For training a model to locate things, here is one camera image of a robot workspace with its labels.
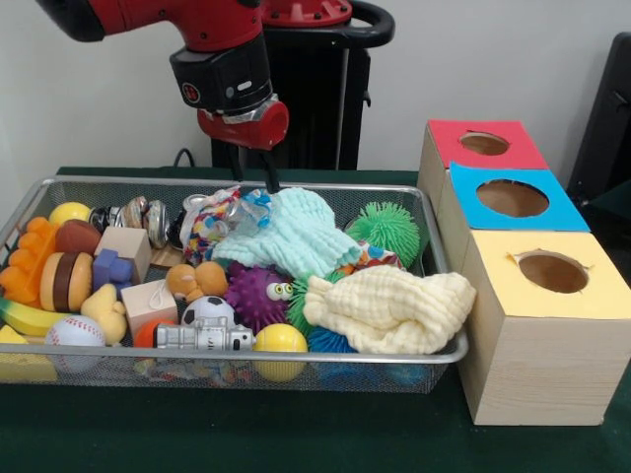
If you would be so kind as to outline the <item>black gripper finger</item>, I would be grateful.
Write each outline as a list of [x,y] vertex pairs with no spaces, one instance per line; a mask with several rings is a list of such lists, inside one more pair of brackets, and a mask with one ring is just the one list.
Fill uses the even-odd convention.
[[262,168],[265,172],[266,189],[269,194],[275,194],[280,191],[280,180],[277,168],[275,166],[275,158],[273,151],[260,150],[258,152],[261,160]]
[[243,181],[244,167],[242,163],[242,148],[237,145],[228,146],[228,156],[230,160],[231,171],[235,181]]

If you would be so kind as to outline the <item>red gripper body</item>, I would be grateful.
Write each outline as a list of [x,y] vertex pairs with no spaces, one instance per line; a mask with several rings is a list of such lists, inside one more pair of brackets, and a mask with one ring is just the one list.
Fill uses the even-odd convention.
[[285,139],[289,117],[289,109],[277,96],[238,115],[197,111],[199,127],[212,139],[263,151],[271,151]]

